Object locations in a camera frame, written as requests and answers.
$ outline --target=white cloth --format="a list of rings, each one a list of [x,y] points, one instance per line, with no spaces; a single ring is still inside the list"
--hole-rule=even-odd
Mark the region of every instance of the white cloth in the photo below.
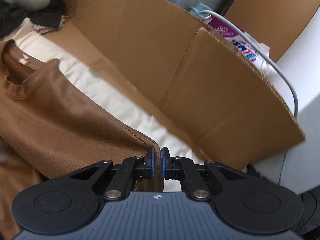
[[[183,156],[197,164],[203,162],[192,149],[176,136],[170,134],[154,117],[149,116],[104,79],[94,75],[90,68],[36,32],[16,40],[17,46],[27,54],[44,62],[52,58],[60,59],[60,71],[68,80],[95,103],[114,117],[152,138],[160,148],[168,147],[171,156]],[[180,191],[180,183],[166,180],[165,191]]]

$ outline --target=brown t-shirt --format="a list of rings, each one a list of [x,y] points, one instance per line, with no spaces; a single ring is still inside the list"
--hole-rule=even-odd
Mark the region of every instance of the brown t-shirt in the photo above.
[[[14,41],[1,43],[0,55],[0,136],[31,167],[51,179],[103,159],[145,156],[153,147],[155,178],[136,189],[163,190],[159,146],[73,86],[58,59],[43,63]],[[10,186],[0,183],[0,192]]]
[[[0,162],[0,239],[10,240],[19,233],[11,212],[15,196],[27,187],[42,182],[42,177],[12,148],[6,147],[4,150],[7,159]]]

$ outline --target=dark fabric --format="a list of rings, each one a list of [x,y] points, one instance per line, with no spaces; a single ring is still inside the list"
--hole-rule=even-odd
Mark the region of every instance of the dark fabric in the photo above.
[[[58,28],[61,16],[65,13],[63,0],[51,0],[47,8],[37,12],[28,12],[15,4],[0,0],[0,39],[19,27],[26,17],[34,24]]]
[[[19,27],[27,16],[28,12],[25,9],[0,0],[0,39]]]
[[[40,11],[30,13],[30,20],[34,24],[58,28],[61,16],[65,14],[63,0],[51,0],[49,6]]]

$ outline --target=cardboard box flap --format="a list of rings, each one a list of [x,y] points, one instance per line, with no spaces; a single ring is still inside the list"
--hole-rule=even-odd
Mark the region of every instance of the cardboard box flap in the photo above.
[[[78,0],[73,22],[155,105],[204,26],[165,0]]]
[[[304,140],[257,69],[188,12],[165,0],[67,1],[73,24],[103,54],[90,65],[119,70],[196,152],[242,168]]]
[[[118,71],[116,66],[108,58],[105,58],[73,25],[72,21],[67,20],[65,26],[59,31],[48,32],[45,33],[44,36],[86,63],[96,75],[106,80],[126,98],[140,106],[147,114],[155,117],[171,134],[177,136],[193,148],[193,152],[199,158],[204,158],[190,136],[184,133],[171,119],[161,112],[157,106],[137,90],[137,88]]]
[[[201,28],[160,109],[212,159],[235,168],[304,140],[284,101],[225,39]]]

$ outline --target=cardboard box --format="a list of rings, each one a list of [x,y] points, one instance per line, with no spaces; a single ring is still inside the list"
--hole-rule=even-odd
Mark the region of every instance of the cardboard box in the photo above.
[[[218,33],[165,0],[65,0],[47,38],[89,65],[203,159],[235,168],[304,134],[279,94]]]
[[[267,44],[274,61],[287,51],[320,6],[320,0],[236,0],[226,18]]]

